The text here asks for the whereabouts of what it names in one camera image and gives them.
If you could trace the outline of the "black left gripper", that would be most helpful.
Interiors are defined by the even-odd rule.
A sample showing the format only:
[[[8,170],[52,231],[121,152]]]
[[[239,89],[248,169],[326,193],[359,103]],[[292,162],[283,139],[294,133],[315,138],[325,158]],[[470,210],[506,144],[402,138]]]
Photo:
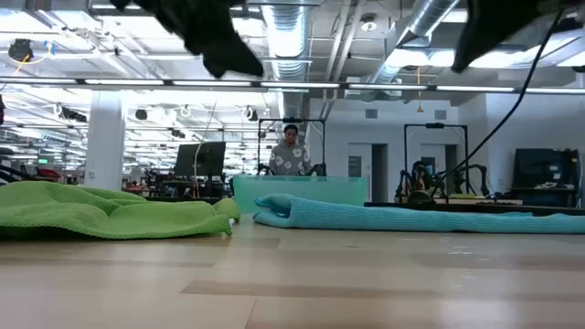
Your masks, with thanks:
[[[169,32],[191,40],[191,52],[203,58],[214,78],[233,71],[262,76],[264,68],[232,25],[232,0],[109,0],[119,11],[137,5]]]

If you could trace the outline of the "silver ventilation duct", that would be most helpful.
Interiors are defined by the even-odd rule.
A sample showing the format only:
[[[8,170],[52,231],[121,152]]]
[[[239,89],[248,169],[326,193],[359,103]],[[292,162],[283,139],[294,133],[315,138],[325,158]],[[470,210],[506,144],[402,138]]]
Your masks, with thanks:
[[[297,5],[263,5],[266,38],[273,58],[272,76],[278,82],[306,82],[309,63],[310,9]]]
[[[416,0],[411,13],[394,22],[384,40],[386,58],[370,75],[368,83],[389,84],[396,78],[401,64],[397,55],[407,43],[420,39],[427,47],[432,32],[459,4],[460,0]]]

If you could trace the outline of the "green microfiber towel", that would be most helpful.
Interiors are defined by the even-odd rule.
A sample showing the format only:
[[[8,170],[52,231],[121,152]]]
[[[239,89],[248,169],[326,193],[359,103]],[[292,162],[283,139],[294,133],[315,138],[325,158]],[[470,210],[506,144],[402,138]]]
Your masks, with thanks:
[[[236,202],[148,201],[85,186],[23,181],[0,186],[0,236],[62,234],[101,239],[169,239],[231,234],[240,220]]]

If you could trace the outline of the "white square column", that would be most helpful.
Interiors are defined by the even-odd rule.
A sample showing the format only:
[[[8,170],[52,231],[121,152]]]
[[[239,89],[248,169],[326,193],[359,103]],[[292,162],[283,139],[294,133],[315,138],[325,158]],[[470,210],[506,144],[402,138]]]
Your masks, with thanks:
[[[126,113],[120,91],[97,90],[91,94],[85,186],[122,189]]]

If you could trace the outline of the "teal translucent plastic basket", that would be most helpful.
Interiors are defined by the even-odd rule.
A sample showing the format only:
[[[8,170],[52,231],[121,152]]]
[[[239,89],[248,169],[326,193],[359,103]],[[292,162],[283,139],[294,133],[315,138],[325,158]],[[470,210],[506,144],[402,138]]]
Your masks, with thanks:
[[[233,190],[242,213],[258,212],[255,200],[272,194],[354,206],[362,206],[368,199],[363,177],[236,175]]]

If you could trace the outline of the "black background robot rig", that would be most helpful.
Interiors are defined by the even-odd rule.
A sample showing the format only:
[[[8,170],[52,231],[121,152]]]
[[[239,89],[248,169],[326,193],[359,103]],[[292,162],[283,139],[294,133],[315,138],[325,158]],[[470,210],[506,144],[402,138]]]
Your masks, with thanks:
[[[431,173],[430,166],[415,162],[409,171],[400,172],[395,193],[396,203],[431,205],[455,204],[458,200],[490,199],[487,186],[487,168],[481,164],[468,164],[450,171]],[[477,193],[468,178],[470,171],[480,174],[480,192]]]

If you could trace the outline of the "person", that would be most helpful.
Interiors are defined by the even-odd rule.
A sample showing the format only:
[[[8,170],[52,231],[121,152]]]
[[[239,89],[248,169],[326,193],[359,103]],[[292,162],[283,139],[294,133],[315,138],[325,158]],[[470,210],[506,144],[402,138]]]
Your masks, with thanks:
[[[269,168],[274,175],[306,175],[311,161],[306,149],[298,143],[298,127],[288,124],[283,139],[272,148]]]

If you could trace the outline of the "black background table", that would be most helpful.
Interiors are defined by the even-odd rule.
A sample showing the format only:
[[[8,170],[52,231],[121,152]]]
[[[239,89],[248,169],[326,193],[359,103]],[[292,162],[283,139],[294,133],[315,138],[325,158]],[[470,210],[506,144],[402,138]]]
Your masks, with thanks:
[[[567,207],[537,207],[521,205],[505,205],[502,203],[479,203],[479,204],[405,204],[405,203],[374,203],[366,202],[365,207],[397,207],[419,211],[443,211],[457,213],[485,213],[485,214],[504,214],[504,213],[530,213],[536,217],[545,217],[556,214],[568,216],[585,216],[583,208]]]

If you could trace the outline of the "long linear ceiling light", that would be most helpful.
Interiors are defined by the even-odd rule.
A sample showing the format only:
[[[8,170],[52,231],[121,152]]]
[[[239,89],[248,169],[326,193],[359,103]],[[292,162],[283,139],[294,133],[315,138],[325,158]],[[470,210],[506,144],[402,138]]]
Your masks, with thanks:
[[[419,84],[369,84],[347,82],[300,82],[262,80],[132,80],[132,79],[67,79],[0,77],[2,85],[36,85],[63,88],[86,88],[96,90],[351,90],[351,91],[421,91],[460,93],[504,93],[517,94],[519,87],[454,86]]]

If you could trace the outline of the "black ceiling-mounted device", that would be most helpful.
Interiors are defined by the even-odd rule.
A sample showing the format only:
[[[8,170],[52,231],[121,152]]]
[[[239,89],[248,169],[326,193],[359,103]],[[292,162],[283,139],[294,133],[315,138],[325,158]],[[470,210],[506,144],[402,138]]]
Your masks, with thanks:
[[[16,38],[8,48],[8,56],[18,62],[28,62],[34,58],[31,40]]]

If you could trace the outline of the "blue microfiber towel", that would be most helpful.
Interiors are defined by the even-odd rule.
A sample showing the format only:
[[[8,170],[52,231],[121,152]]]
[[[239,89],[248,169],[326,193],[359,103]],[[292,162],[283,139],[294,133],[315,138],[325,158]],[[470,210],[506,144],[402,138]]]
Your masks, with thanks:
[[[258,197],[259,224],[276,228],[472,232],[498,234],[585,234],[585,216],[503,214],[364,207],[273,194]]]

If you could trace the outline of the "black metal frame stand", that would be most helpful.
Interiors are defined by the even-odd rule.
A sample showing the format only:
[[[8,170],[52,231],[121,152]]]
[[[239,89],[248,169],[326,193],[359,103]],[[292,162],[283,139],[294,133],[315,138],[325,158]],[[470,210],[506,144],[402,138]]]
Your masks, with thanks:
[[[465,188],[466,191],[469,192],[471,190],[471,183],[469,182],[470,174],[468,166],[470,164],[470,151],[469,151],[469,134],[468,134],[468,126],[463,124],[447,124],[442,122],[429,122],[429,123],[405,123],[403,125],[403,155],[404,155],[404,170],[409,169],[409,137],[408,137],[408,129],[409,127],[421,127],[425,129],[445,129],[445,128],[459,128],[463,131],[463,141],[464,141],[464,155],[465,158],[462,162],[456,165],[451,171],[447,172],[443,175],[442,178],[446,178],[448,175],[454,175],[455,172],[463,169],[465,172]]]
[[[300,145],[302,145],[304,148],[305,148],[305,146],[303,144],[301,144],[301,142],[300,142],[299,125],[301,123],[314,123],[314,122],[319,122],[322,125],[322,128],[323,129],[325,128],[325,122],[324,122],[324,120],[313,120],[313,119],[303,119],[303,118],[293,118],[293,117],[284,118],[284,119],[259,119],[259,123],[258,123],[258,143],[261,142],[261,139],[262,139],[263,134],[266,133],[267,131],[269,131],[269,128],[266,128],[266,129],[263,129],[262,128],[262,125],[265,122],[269,122],[271,125],[274,125],[275,123],[284,123],[284,127],[286,125],[288,125],[288,124],[294,124],[294,125],[296,125],[298,127],[298,143]]]

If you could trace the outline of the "black computer monitor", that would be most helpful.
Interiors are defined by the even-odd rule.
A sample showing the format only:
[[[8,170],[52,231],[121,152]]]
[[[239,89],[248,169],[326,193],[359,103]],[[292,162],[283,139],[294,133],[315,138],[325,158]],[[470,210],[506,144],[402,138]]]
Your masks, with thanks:
[[[177,176],[220,176],[223,173],[225,142],[182,144],[174,173]]]

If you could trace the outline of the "black background robot arms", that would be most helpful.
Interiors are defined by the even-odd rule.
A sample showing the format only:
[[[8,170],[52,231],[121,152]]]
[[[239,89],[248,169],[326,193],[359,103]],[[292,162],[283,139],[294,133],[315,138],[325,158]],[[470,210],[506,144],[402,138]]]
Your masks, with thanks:
[[[270,169],[268,165],[259,164],[257,175],[275,175],[275,172]],[[326,165],[325,164],[315,164],[308,172],[306,173],[297,173],[297,175],[302,176],[326,176]]]

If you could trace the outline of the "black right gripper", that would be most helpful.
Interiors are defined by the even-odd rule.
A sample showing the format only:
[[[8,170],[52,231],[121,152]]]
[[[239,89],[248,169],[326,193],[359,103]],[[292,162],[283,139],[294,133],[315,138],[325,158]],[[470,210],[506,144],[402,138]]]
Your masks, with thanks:
[[[462,73],[539,16],[585,5],[585,0],[466,0],[468,15],[451,71]]]

